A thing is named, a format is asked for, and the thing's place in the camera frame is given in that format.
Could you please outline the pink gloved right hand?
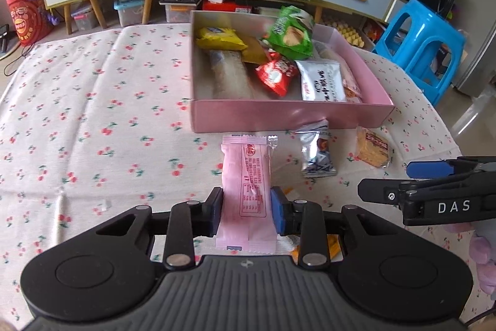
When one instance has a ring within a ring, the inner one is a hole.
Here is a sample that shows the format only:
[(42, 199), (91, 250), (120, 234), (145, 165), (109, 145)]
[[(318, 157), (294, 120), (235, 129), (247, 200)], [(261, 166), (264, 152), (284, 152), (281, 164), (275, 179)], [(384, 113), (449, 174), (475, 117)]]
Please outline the pink gloved right hand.
[(477, 279), (483, 292), (495, 299), (495, 248), (485, 237), (473, 234), (469, 244), (469, 255), (476, 264)]

